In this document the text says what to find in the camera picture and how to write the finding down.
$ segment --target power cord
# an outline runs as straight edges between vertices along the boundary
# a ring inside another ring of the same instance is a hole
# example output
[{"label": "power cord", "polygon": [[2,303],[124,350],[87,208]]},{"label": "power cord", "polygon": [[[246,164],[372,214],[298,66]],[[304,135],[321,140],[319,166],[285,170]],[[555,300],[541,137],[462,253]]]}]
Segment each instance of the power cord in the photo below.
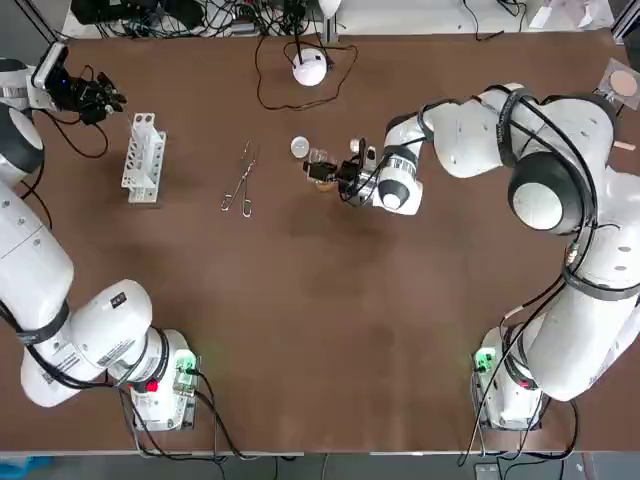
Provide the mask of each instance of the power cord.
[{"label": "power cord", "polygon": [[109,139],[107,138],[107,135],[104,133],[104,130],[102,130],[102,128],[99,125],[97,125],[95,123],[92,123],[90,126],[94,127],[96,130],[98,130],[98,132],[100,132],[100,135],[104,139],[104,148],[102,149],[102,151],[100,153],[97,153],[97,154],[86,153],[86,152],[83,152],[82,150],[80,150],[78,147],[76,147],[76,145],[71,141],[71,139],[68,137],[68,135],[65,133],[65,131],[60,126],[60,124],[63,124],[63,125],[75,125],[76,123],[78,123],[78,121],[74,121],[72,123],[68,123],[68,122],[64,122],[64,121],[56,118],[51,113],[49,113],[47,110],[43,110],[43,109],[34,109],[34,110],[37,111],[37,112],[44,113],[51,120],[53,125],[56,127],[56,129],[62,135],[62,138],[65,139],[67,144],[78,155],[80,155],[82,157],[85,157],[85,158],[96,159],[96,158],[103,157],[109,151]]},{"label": "power cord", "polygon": [[[309,110],[311,108],[315,108],[315,107],[319,107],[321,105],[325,105],[327,103],[330,103],[334,100],[336,100],[339,96],[340,96],[340,90],[342,88],[342,85],[344,84],[344,82],[347,80],[347,78],[349,77],[349,74],[351,73],[351,70],[353,70],[354,65],[356,64],[356,61],[358,60],[358,47],[356,47],[355,45],[349,45],[346,47],[330,47],[330,46],[326,46],[324,48],[328,49],[328,50],[340,50],[340,51],[344,51],[344,50],[351,50],[354,52],[353,55],[353,61],[351,62],[351,65],[349,66],[349,68],[347,69],[346,73],[344,74],[344,77],[342,78],[342,80],[340,80],[340,83],[338,83],[338,87],[336,89],[336,93],[329,97],[329,98],[325,98],[325,99],[321,99],[321,100],[313,100],[311,102],[308,103],[303,103],[301,105],[289,105],[289,104],[285,104],[285,105],[278,105],[278,106],[273,106],[273,105],[267,105],[263,100],[262,100],[262,94],[261,94],[261,87],[262,87],[262,73],[260,72],[260,66],[259,66],[259,62],[258,62],[258,55],[260,52],[260,47],[262,46],[262,43],[265,41],[267,37],[266,36],[261,36],[260,40],[258,41],[258,45],[256,46],[256,50],[255,50],[255,54],[254,54],[254,65],[256,68],[256,72],[258,73],[258,87],[256,89],[256,97],[258,99],[258,102],[260,103],[260,105],[262,105],[262,107],[266,110],[269,111],[278,111],[278,110],[292,110],[295,112],[300,112],[303,110]],[[287,44],[285,44],[285,46],[283,47],[283,50],[286,50],[287,47],[294,45],[295,42],[289,42]],[[300,44],[303,45],[308,45],[311,47],[316,47],[318,48],[318,45],[314,45],[312,43],[309,42],[303,42],[301,41]]]},{"label": "power cord", "polygon": [[47,207],[47,204],[44,203],[44,200],[42,200],[42,197],[38,195],[38,192],[36,192],[35,189],[33,189],[33,186],[29,186],[29,184],[24,180],[22,180],[20,183],[22,183],[24,186],[26,186],[29,189],[28,192],[30,195],[33,195],[34,197],[36,197],[36,200],[38,200],[38,202],[42,206],[42,209],[44,210],[45,215],[47,216],[49,230],[53,231],[53,219],[51,218],[51,212],[49,212],[49,208]]},{"label": "power cord", "polygon": [[478,32],[480,31],[480,23],[478,22],[478,17],[476,17],[476,14],[473,13],[473,10],[471,10],[471,7],[469,7],[469,5],[467,5],[467,0],[462,0],[462,5],[464,6],[464,8],[466,8],[469,13],[471,14],[471,16],[473,17],[473,21],[476,24],[476,41],[477,42],[484,42],[486,40],[491,40],[492,38],[495,38],[499,35],[502,35],[504,33],[504,30],[500,30],[499,32],[496,33],[490,33],[485,37],[481,37],[480,35],[478,35]]},{"label": "power cord", "polygon": [[[500,5],[502,8],[504,8],[504,10],[511,15],[512,17],[517,17],[518,15],[520,15],[520,9],[522,8],[522,15],[520,16],[520,25],[518,27],[518,33],[522,32],[522,22],[524,21],[524,17],[527,15],[527,4],[524,2],[518,2],[517,0],[496,0],[496,2],[498,2],[498,5]],[[513,11],[511,10],[510,6],[515,6],[517,7],[517,11]],[[467,11],[471,14],[471,16],[473,17],[473,21],[475,23],[476,26],[476,31],[475,31],[475,37],[476,37],[476,41],[478,42],[484,42],[486,40],[491,40],[492,38],[498,37],[500,35],[502,35],[503,33],[505,33],[504,30],[500,30],[499,32],[496,33],[490,33],[484,37],[481,37],[479,35],[479,31],[480,31],[480,22],[478,22],[478,17],[476,17],[476,14],[473,12],[473,10],[471,10],[471,7],[469,7],[469,5],[467,4],[467,0],[462,0],[462,6],[464,8],[467,9]]]},{"label": "power cord", "polygon": [[50,35],[50,37],[47,37],[47,34],[40,28],[40,25],[38,25],[38,23],[33,19],[33,17],[29,15],[26,8],[22,6],[19,0],[13,0],[13,3],[15,3],[16,6],[20,10],[22,10],[22,13],[24,14],[24,16],[27,18],[27,20],[29,20],[29,22],[31,22],[31,25],[33,25],[33,27],[38,31],[38,33],[42,36],[42,38],[44,38],[47,44],[51,45],[58,39],[58,37],[55,34],[55,30],[53,30],[49,26],[47,21],[42,17],[38,9],[31,2],[31,0],[24,0],[24,3],[28,6],[28,9],[31,11],[31,13],[33,13],[33,15],[40,21],[40,24],[42,25],[43,29]]}]

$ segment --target brown table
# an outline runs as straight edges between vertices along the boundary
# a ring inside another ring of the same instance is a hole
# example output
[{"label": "brown table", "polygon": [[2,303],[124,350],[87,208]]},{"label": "brown table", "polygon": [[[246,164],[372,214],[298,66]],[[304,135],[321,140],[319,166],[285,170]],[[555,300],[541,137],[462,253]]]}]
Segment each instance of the brown table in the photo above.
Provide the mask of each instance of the brown table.
[{"label": "brown table", "polygon": [[[289,153],[295,135],[347,157],[366,136],[381,146],[395,115],[487,85],[517,81],[542,97],[590,91],[609,57],[626,61],[606,31],[343,38],[360,58],[335,102],[302,113],[256,101],[257,40],[74,42],[69,68],[90,63],[128,96],[130,112],[155,112],[168,132],[160,202],[127,204],[119,187],[129,127],[105,123],[110,153],[75,155],[37,114],[47,147],[39,189],[54,232],[72,257],[70,302],[79,306],[122,279],[139,281],[154,324],[182,331],[204,359],[235,442],[254,451],[445,451],[466,447],[473,413],[470,354],[504,312],[558,273],[564,240],[525,229],[506,201],[507,169],[447,176],[425,149],[417,216],[342,205],[308,184]],[[260,53],[263,97],[299,103],[333,93],[349,64],[322,88],[297,87],[281,39]],[[636,141],[640,116],[622,115],[618,139]],[[98,150],[91,128],[69,134]],[[262,150],[250,182],[253,218],[220,211],[245,142]],[[638,172],[638,154],[614,163]],[[40,212],[37,204],[32,204]],[[115,394],[87,392],[54,409],[20,388],[18,341],[2,327],[0,451],[130,449]],[[636,344],[579,397],[583,450],[638,450],[640,347]],[[551,409],[528,448],[563,449],[571,410]],[[174,450],[211,445],[209,418],[192,433],[160,435]],[[517,437],[489,445],[514,449]]]}]

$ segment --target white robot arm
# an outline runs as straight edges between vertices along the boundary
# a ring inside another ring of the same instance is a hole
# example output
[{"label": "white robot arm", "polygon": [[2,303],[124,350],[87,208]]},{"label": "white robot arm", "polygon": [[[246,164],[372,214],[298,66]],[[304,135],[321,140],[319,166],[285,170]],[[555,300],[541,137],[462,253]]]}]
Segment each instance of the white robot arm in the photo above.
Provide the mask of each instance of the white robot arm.
[{"label": "white robot arm", "polygon": [[[63,43],[55,42],[36,67],[0,58],[0,103],[27,113],[29,109],[76,112],[86,125],[122,112],[127,100],[111,80],[103,72],[94,78],[89,65],[79,77],[72,77],[64,66],[68,54]],[[83,78],[87,71],[88,80]]]},{"label": "white robot arm", "polygon": [[[73,264],[12,190],[38,168],[43,155],[31,121],[0,103],[0,318],[25,346],[26,395],[53,407],[108,369],[118,385],[132,386],[148,429],[180,428],[187,397],[176,365],[191,354],[178,332],[149,328],[152,308],[145,290],[123,280],[70,311],[66,297]],[[195,367],[194,358],[189,362]]]},{"label": "white robot arm", "polygon": [[480,395],[493,380],[497,386],[483,402],[493,427],[530,426],[543,392],[561,401],[580,395],[640,331],[640,178],[607,166],[614,125],[612,105],[597,94],[538,103],[521,85],[497,85],[465,103],[445,100],[392,120],[377,165],[362,142],[339,168],[305,164],[312,180],[337,181],[343,199],[414,214],[420,149],[433,143],[455,177],[512,168],[515,215],[538,231],[577,234],[563,265],[566,287],[548,310],[523,332],[494,328],[476,354]]}]

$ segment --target cable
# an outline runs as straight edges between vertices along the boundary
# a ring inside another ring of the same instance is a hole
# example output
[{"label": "cable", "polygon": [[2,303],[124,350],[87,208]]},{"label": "cable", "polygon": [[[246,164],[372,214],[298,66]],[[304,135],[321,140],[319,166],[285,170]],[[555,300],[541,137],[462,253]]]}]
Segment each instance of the cable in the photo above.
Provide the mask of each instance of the cable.
[{"label": "cable", "polygon": [[513,462],[517,459],[520,458],[520,456],[522,455],[522,450],[524,450],[524,445],[525,443],[527,443],[527,437],[529,436],[529,432],[531,431],[531,428],[533,427],[533,422],[536,418],[536,415],[538,416],[538,419],[540,419],[540,413],[542,412],[542,397],[544,397],[544,394],[542,392],[540,392],[540,398],[538,399],[538,404],[536,405],[536,409],[533,411],[533,414],[531,415],[531,418],[529,419],[529,423],[527,423],[527,429],[524,432],[524,437],[522,438],[522,440],[520,441],[520,446],[518,447],[518,450],[516,452],[515,457],[513,458],[507,458],[507,457],[502,457],[502,459]]},{"label": "cable", "polygon": [[25,17],[27,17],[27,19],[29,20],[29,22],[31,22],[31,25],[33,25],[33,27],[38,31],[38,33],[42,36],[42,38],[44,38],[44,40],[49,44],[53,44],[53,42],[55,40],[57,40],[56,34],[54,33],[54,31],[51,29],[51,27],[49,27],[49,24],[46,22],[46,20],[42,17],[42,15],[40,15],[40,12],[38,12],[38,9],[35,8],[33,6],[33,4],[31,2],[29,2],[28,0],[25,1],[25,3],[27,5],[29,5],[29,8],[31,9],[32,13],[40,20],[42,27],[44,27],[44,29],[49,32],[49,34],[51,35],[51,37],[54,40],[51,40],[51,38],[47,37],[47,35],[40,29],[40,25],[38,25],[36,23],[36,21],[31,17],[31,15],[29,15],[29,13],[27,12],[27,10],[25,10],[25,7],[23,7],[20,2],[18,0],[13,0],[13,3],[15,3],[17,5],[17,7],[22,10],[22,13],[24,14]]},{"label": "cable", "polygon": [[327,68],[331,69],[331,67],[333,66],[333,60],[331,60],[331,57],[329,56],[329,52],[324,47],[324,44],[322,43],[322,39],[320,38],[320,34],[318,33],[318,27],[316,26],[316,16],[313,12],[313,8],[311,9],[311,22],[313,23],[313,30],[314,32],[316,32],[316,38],[318,39],[318,43],[320,44],[320,46],[322,47],[322,50],[324,51],[324,56],[327,58]]},{"label": "cable", "polygon": [[327,473],[327,462],[329,461],[330,453],[325,453],[324,460],[322,461],[322,472],[320,474],[320,480],[324,480],[324,475]]},{"label": "cable", "polygon": [[58,131],[60,132],[60,134],[62,135],[62,138],[65,139],[65,141],[67,142],[67,144],[78,154],[81,155],[85,158],[101,158],[103,157],[108,151],[109,151],[109,139],[107,138],[107,135],[104,133],[104,130],[102,130],[102,128],[100,128],[99,125],[92,123],[91,126],[95,127],[96,130],[98,130],[98,132],[100,132],[100,134],[102,135],[102,138],[104,139],[104,148],[102,149],[102,151],[100,153],[97,154],[90,154],[90,153],[85,153],[82,150],[80,150],[78,147],[76,147],[74,145],[74,143],[71,141],[71,139],[67,136],[67,134],[64,132],[64,130],[62,129],[62,127],[60,126],[60,123],[62,122],[58,122],[58,119],[56,117],[54,117],[53,115],[51,115],[48,111],[46,110],[41,110],[41,109],[35,109],[38,112],[42,112],[44,113],[47,117],[49,117],[49,119],[53,122],[53,125],[58,129]]},{"label": "cable", "polygon": [[474,442],[474,440],[476,438],[476,432],[477,432],[478,426],[480,424],[480,416],[482,415],[482,411],[484,409],[484,405],[487,402],[487,396],[489,395],[490,386],[493,384],[493,381],[495,380],[496,375],[498,374],[498,371],[500,370],[500,366],[504,363],[504,360],[505,360],[506,356],[509,354],[509,352],[511,352],[511,349],[516,344],[516,342],[520,339],[520,337],[524,334],[525,330],[531,324],[531,322],[533,322],[533,320],[535,320],[537,318],[537,316],[540,314],[540,312],[556,296],[558,296],[558,294],[564,289],[564,287],[565,287],[565,285],[562,284],[560,287],[558,287],[558,289],[556,289],[555,292],[553,292],[549,297],[547,297],[538,306],[538,308],[536,308],[536,310],[533,312],[533,314],[527,319],[526,322],[524,322],[524,324],[522,325],[522,328],[520,328],[518,333],[513,337],[513,339],[507,345],[507,348],[505,349],[505,354],[503,354],[502,357],[500,358],[500,360],[498,361],[498,364],[494,368],[494,371],[493,371],[493,374],[491,375],[491,378],[487,382],[488,387],[485,389],[484,394],[482,395],[482,400],[480,401],[480,404],[478,405],[478,412],[476,413],[476,419],[474,421],[473,431],[472,431],[470,439],[469,439],[469,446],[467,447],[466,451],[464,453],[461,453],[460,456],[458,457],[457,464],[458,464],[459,467],[462,467],[467,462],[467,459],[469,458],[469,455],[471,454],[471,449],[473,448],[473,442]]},{"label": "cable", "polygon": [[[338,87],[336,89],[336,93],[329,97],[329,98],[325,98],[325,99],[321,99],[321,100],[313,100],[311,102],[308,103],[303,103],[301,105],[279,105],[279,106],[272,106],[272,105],[267,105],[264,103],[264,101],[262,100],[262,95],[260,93],[261,91],[261,87],[262,87],[262,73],[260,72],[260,66],[258,64],[258,54],[260,52],[260,47],[262,46],[262,43],[264,42],[264,40],[266,39],[266,36],[261,36],[260,37],[260,41],[258,42],[258,45],[256,47],[255,50],[255,54],[254,54],[254,65],[256,68],[256,72],[258,72],[258,87],[256,89],[256,97],[258,98],[258,102],[260,103],[260,105],[262,105],[262,107],[266,110],[269,111],[278,111],[278,110],[293,110],[296,112],[300,112],[303,110],[309,110],[311,108],[315,108],[315,107],[319,107],[320,105],[325,105],[327,103],[330,103],[334,100],[336,100],[339,96],[340,96],[340,89],[342,88],[342,85],[344,84],[344,82],[347,80],[347,78],[349,77],[349,74],[351,73],[351,70],[353,70],[354,65],[356,64],[357,60],[358,60],[358,47],[356,47],[355,45],[349,45],[346,47],[325,47],[329,50],[352,50],[354,52],[354,56],[353,56],[353,61],[351,62],[351,65],[349,66],[349,68],[347,69],[346,73],[344,74],[344,77],[342,78],[342,80],[340,80],[340,83],[338,84]],[[295,42],[289,42],[288,44],[285,45],[285,49],[287,48],[287,46],[289,45],[293,45]],[[313,45],[312,43],[308,43],[308,42],[300,42],[301,44],[305,44],[305,45],[310,45],[312,47],[317,47],[317,45]]]},{"label": "cable", "polygon": [[487,35],[486,37],[481,37],[478,35],[478,32],[480,31],[480,23],[478,23],[478,17],[476,17],[476,14],[473,13],[473,10],[471,10],[471,8],[469,8],[469,5],[467,5],[467,0],[462,0],[462,5],[464,6],[464,8],[466,8],[469,13],[471,14],[471,16],[473,17],[473,21],[476,24],[476,41],[478,42],[484,42],[486,40],[491,40],[492,38],[495,38],[499,35],[502,35],[504,33],[504,30],[500,30],[499,32],[496,33],[490,33],[489,35]]},{"label": "cable", "polygon": [[229,435],[229,431],[227,430],[227,427],[225,426],[224,422],[222,421],[222,418],[218,414],[218,411],[216,410],[216,407],[213,405],[213,403],[211,403],[211,401],[199,391],[195,391],[194,392],[194,396],[202,404],[204,404],[205,407],[207,407],[209,409],[209,411],[211,412],[211,414],[213,415],[213,417],[215,419],[215,422],[220,426],[220,430],[222,430],[222,434],[224,435],[225,440],[229,444],[229,449],[231,450],[231,452],[236,457],[238,457],[240,460],[256,460],[257,458],[259,458],[257,456],[256,457],[247,456],[244,453],[242,453],[240,450],[238,450],[238,448],[233,443],[233,440],[231,440],[231,436]]},{"label": "cable", "polygon": [[[23,185],[29,187],[27,182],[25,182],[24,180],[22,180],[21,183]],[[42,206],[42,209],[44,210],[44,213],[47,215],[47,221],[49,223],[49,230],[53,230],[53,220],[51,219],[51,212],[49,212],[49,208],[47,207],[47,204],[44,203],[44,200],[42,200],[40,195],[38,195],[38,193],[35,190],[32,190],[32,187],[29,187],[29,193],[33,194],[33,196],[36,197],[36,200],[38,200],[38,202],[40,202],[40,205]]]},{"label": "cable", "polygon": [[22,200],[26,200],[27,198],[29,198],[29,195],[35,192],[36,188],[38,188],[38,185],[40,185],[40,181],[42,180],[43,175],[44,175],[44,157],[42,158],[42,163],[40,164],[40,170],[38,171],[38,176],[36,177],[35,182],[33,182],[33,185],[28,185],[25,181],[22,181],[22,184],[27,186],[27,191],[22,195],[20,195],[20,198]]},{"label": "cable", "polygon": [[[527,4],[523,3],[523,2],[518,2],[517,0],[496,0],[498,2],[498,5],[500,5],[502,8],[505,9],[505,11],[511,15],[512,17],[517,17],[518,15],[520,15],[520,7],[523,7],[524,11],[522,12],[522,15],[520,16],[520,26],[518,27],[518,33],[522,32],[522,21],[524,20],[524,17],[527,15]],[[511,10],[511,8],[509,8],[507,5],[513,5],[515,7],[518,8],[518,10],[516,12],[514,12],[513,10]]]},{"label": "cable", "polygon": [[547,463],[549,460],[536,460],[535,462],[523,462],[523,463],[516,463],[514,465],[510,465],[507,470],[504,472],[504,475],[502,475],[502,469],[500,468],[500,459],[496,459],[496,463],[498,464],[498,473],[500,476],[500,480],[507,480],[507,475],[509,474],[509,471],[512,468],[516,468],[516,467],[526,467],[529,465],[541,465],[543,463]]}]

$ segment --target black cable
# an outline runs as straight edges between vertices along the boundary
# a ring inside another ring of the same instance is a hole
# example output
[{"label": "black cable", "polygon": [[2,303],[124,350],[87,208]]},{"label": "black cable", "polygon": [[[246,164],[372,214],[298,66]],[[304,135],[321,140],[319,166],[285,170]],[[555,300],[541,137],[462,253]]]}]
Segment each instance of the black cable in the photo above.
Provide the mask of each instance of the black cable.
[{"label": "black cable", "polygon": [[51,40],[51,38],[47,37],[47,35],[40,29],[40,25],[38,25],[38,23],[31,17],[31,15],[29,15],[29,13],[25,10],[25,7],[23,7],[18,0],[13,0],[13,3],[15,3],[18,6],[18,8],[20,10],[22,10],[22,13],[24,14],[24,16],[27,17],[29,22],[31,22],[31,25],[34,26],[34,28],[38,31],[38,33],[42,36],[42,38],[44,38],[44,40],[49,45],[53,44],[57,40],[56,34],[53,32],[53,30],[51,30],[51,28],[49,27],[47,22],[44,20],[44,18],[42,18],[42,15],[40,15],[40,12],[38,12],[37,8],[35,8],[30,2],[26,2],[26,3],[31,8],[31,11],[34,13],[34,15],[36,15],[36,17],[38,17],[38,19],[40,20],[42,26],[45,28],[45,30],[47,30],[49,32],[49,34],[51,35],[53,40]]},{"label": "black cable", "polygon": [[470,439],[469,439],[469,446],[467,447],[466,451],[464,453],[461,453],[460,456],[458,457],[458,461],[457,464],[459,467],[462,467],[466,462],[467,459],[469,458],[469,455],[471,454],[471,449],[473,448],[473,442],[475,440],[476,437],[476,432],[478,430],[479,424],[480,424],[480,416],[482,415],[482,411],[484,409],[484,405],[487,402],[487,397],[489,395],[489,389],[490,386],[493,385],[493,381],[496,378],[496,375],[498,374],[498,371],[500,370],[500,366],[502,365],[502,363],[504,363],[504,360],[506,358],[506,356],[511,352],[511,349],[513,348],[513,346],[518,342],[518,340],[520,339],[520,337],[524,334],[525,330],[527,329],[527,327],[531,324],[531,322],[533,322],[533,320],[535,320],[537,318],[537,316],[540,314],[540,312],[555,298],[558,296],[558,294],[564,289],[565,285],[562,284],[560,287],[558,287],[558,289],[556,289],[555,292],[553,292],[549,297],[547,297],[539,306],[538,308],[536,308],[536,310],[533,312],[533,314],[531,314],[531,316],[527,319],[526,322],[524,322],[524,324],[522,325],[522,327],[520,328],[520,330],[518,331],[518,333],[513,337],[513,339],[511,339],[511,341],[509,342],[509,344],[507,345],[507,348],[505,350],[505,354],[500,358],[500,360],[498,361],[498,364],[495,366],[494,370],[493,370],[493,374],[491,375],[491,378],[489,379],[489,381],[487,382],[488,387],[485,389],[484,394],[482,395],[482,400],[480,401],[479,405],[478,405],[478,411],[476,413],[476,419],[474,421],[474,427],[473,427],[473,431],[471,433]]},{"label": "black cable", "polygon": [[[264,40],[266,39],[266,36],[261,36],[260,40],[258,41],[258,45],[256,46],[256,50],[255,50],[255,54],[254,54],[254,65],[256,68],[256,72],[258,72],[258,87],[256,89],[256,96],[258,98],[258,102],[260,103],[260,105],[262,105],[262,107],[266,110],[269,111],[278,111],[278,110],[293,110],[295,112],[300,112],[303,110],[309,110],[311,108],[314,107],[319,107],[320,105],[325,105],[327,103],[330,103],[334,100],[336,100],[339,96],[340,96],[340,90],[342,88],[342,85],[344,84],[344,82],[347,80],[347,78],[349,77],[349,74],[351,73],[351,70],[353,70],[354,65],[356,64],[356,61],[358,60],[358,47],[356,47],[355,45],[349,45],[346,47],[329,47],[327,46],[326,48],[329,50],[352,50],[354,52],[354,56],[353,56],[353,61],[351,62],[351,65],[349,66],[349,68],[347,69],[346,73],[344,74],[344,77],[342,78],[342,80],[340,80],[340,83],[338,84],[338,87],[336,89],[336,93],[329,97],[329,98],[325,98],[325,99],[321,99],[321,100],[314,100],[308,103],[304,103],[301,105],[279,105],[279,106],[272,106],[272,105],[267,105],[264,103],[264,101],[262,100],[262,95],[260,93],[261,87],[262,87],[262,73],[260,72],[260,66],[258,64],[258,54],[260,52],[260,47],[262,46],[262,43],[264,42]],[[288,44],[285,45],[284,48],[286,48],[289,45],[293,45],[293,43],[295,42],[289,42]],[[301,44],[305,44],[305,45],[310,45],[312,47],[317,47],[317,45],[314,45],[312,43],[308,43],[308,42],[300,42]]]},{"label": "black cable", "polygon": [[525,445],[525,443],[527,443],[527,437],[529,436],[529,432],[531,432],[531,428],[533,427],[533,423],[535,421],[536,415],[538,416],[538,419],[542,418],[541,414],[542,414],[542,399],[543,399],[543,397],[544,397],[544,393],[540,392],[540,398],[538,399],[538,404],[536,405],[536,409],[533,411],[533,415],[531,415],[531,418],[529,419],[529,422],[527,423],[527,429],[525,430],[524,436],[522,437],[522,440],[520,441],[520,446],[518,447],[518,450],[516,451],[516,455],[514,457],[512,457],[512,458],[501,456],[501,458],[503,460],[507,460],[507,461],[513,462],[513,461],[519,459],[520,456],[522,455],[522,451],[524,450],[524,445]]},{"label": "black cable", "polygon": [[224,422],[222,421],[222,418],[220,417],[220,415],[218,414],[218,411],[216,410],[216,407],[211,403],[211,401],[206,397],[206,395],[202,394],[201,392],[196,391],[196,392],[194,392],[194,396],[202,404],[204,404],[204,406],[207,407],[209,409],[209,411],[211,412],[211,414],[213,415],[213,417],[215,419],[215,422],[220,427],[220,430],[222,430],[222,434],[224,435],[224,438],[227,441],[227,444],[229,445],[229,449],[231,450],[231,453],[233,453],[240,460],[254,460],[256,457],[249,457],[249,456],[245,455],[244,453],[242,453],[240,450],[238,450],[238,448],[236,447],[235,443],[233,443],[233,440],[231,439],[231,435],[229,435],[229,431],[227,430],[227,427],[225,426]]},{"label": "black cable", "polygon": [[507,480],[507,475],[509,474],[509,471],[512,468],[516,468],[516,467],[526,467],[526,466],[530,466],[530,465],[541,465],[543,463],[547,463],[549,460],[536,460],[535,462],[522,462],[522,463],[516,463],[513,465],[510,465],[507,470],[505,470],[504,475],[502,475],[502,469],[500,467],[500,459],[496,459],[496,463],[498,464],[498,473],[500,476],[500,480]]},{"label": "black cable", "polygon": [[33,185],[28,185],[24,180],[22,181],[22,183],[27,186],[27,191],[24,192],[22,195],[20,195],[20,198],[22,200],[26,200],[29,197],[29,195],[35,192],[36,188],[38,188],[38,185],[40,185],[40,181],[42,180],[43,175],[44,175],[44,157],[42,158],[42,163],[40,164],[40,170],[38,171],[38,176],[36,177],[35,182],[33,182]]},{"label": "black cable", "polygon": [[542,459],[542,460],[565,460],[569,458],[569,456],[575,451],[576,445],[578,444],[578,439],[580,437],[580,410],[578,409],[578,404],[575,400],[569,400],[569,404],[573,409],[573,420],[574,420],[574,429],[573,429],[573,437],[571,439],[571,443],[559,455],[547,454],[547,453],[537,453],[530,452],[527,453],[530,457]]},{"label": "black cable", "polygon": [[34,197],[36,197],[36,200],[38,200],[38,202],[40,202],[40,205],[42,206],[42,209],[44,210],[44,213],[47,215],[47,221],[49,223],[49,230],[53,230],[53,220],[51,219],[51,212],[49,212],[49,208],[47,207],[47,204],[44,203],[44,200],[42,200],[42,198],[40,197],[40,195],[38,195],[38,193],[35,191],[35,183],[34,186],[29,186],[29,184],[27,184],[27,182],[25,182],[24,180],[22,180],[20,183],[22,183],[24,186],[28,187],[28,195],[33,195]]},{"label": "black cable", "polygon": [[329,52],[324,47],[324,44],[322,43],[322,39],[320,38],[320,34],[318,33],[318,27],[316,26],[316,17],[313,12],[313,8],[311,9],[311,22],[313,23],[313,30],[314,32],[316,32],[316,38],[318,39],[318,43],[320,44],[320,46],[322,47],[322,50],[324,51],[324,56],[327,58],[327,68],[331,69],[331,67],[333,66],[333,60],[331,60],[331,57],[329,56]]},{"label": "black cable", "polygon": [[90,154],[90,153],[85,153],[82,150],[80,150],[78,147],[76,147],[74,145],[74,143],[71,141],[71,139],[67,136],[67,134],[64,132],[64,130],[62,129],[62,127],[60,126],[61,122],[58,122],[58,119],[56,117],[54,117],[53,115],[51,115],[48,111],[46,110],[40,110],[37,109],[36,111],[38,112],[42,112],[44,113],[47,117],[49,117],[49,119],[53,122],[53,125],[58,129],[58,131],[60,132],[60,134],[62,135],[62,138],[65,139],[65,141],[67,142],[67,144],[78,154],[81,155],[85,158],[101,158],[103,157],[108,151],[109,151],[109,139],[107,138],[107,135],[104,133],[104,130],[102,130],[102,128],[100,128],[99,125],[92,123],[91,126],[95,127],[96,130],[98,130],[98,132],[100,132],[100,134],[102,135],[102,138],[104,139],[104,148],[102,149],[102,151],[100,153],[97,154]]},{"label": "black cable", "polygon": [[491,40],[492,38],[495,38],[499,35],[502,35],[504,33],[504,30],[500,30],[499,32],[496,33],[490,33],[489,35],[487,35],[486,37],[481,37],[478,35],[478,32],[480,31],[480,23],[478,23],[478,17],[476,17],[476,14],[473,13],[473,10],[471,10],[471,8],[469,8],[469,5],[467,5],[467,0],[462,0],[462,5],[464,6],[464,8],[466,8],[469,13],[471,14],[471,16],[473,17],[473,21],[476,24],[476,41],[478,42],[484,42],[486,40]]},{"label": "black cable", "polygon": [[[523,2],[518,2],[517,0],[496,0],[496,1],[498,2],[498,5],[504,8],[504,10],[512,17],[517,17],[518,15],[520,15],[520,8],[521,7],[523,8],[522,15],[520,16],[520,26],[518,27],[518,33],[522,32],[522,21],[524,20],[524,17],[527,15],[527,4]],[[518,10],[514,12],[507,5],[513,5]]]}]

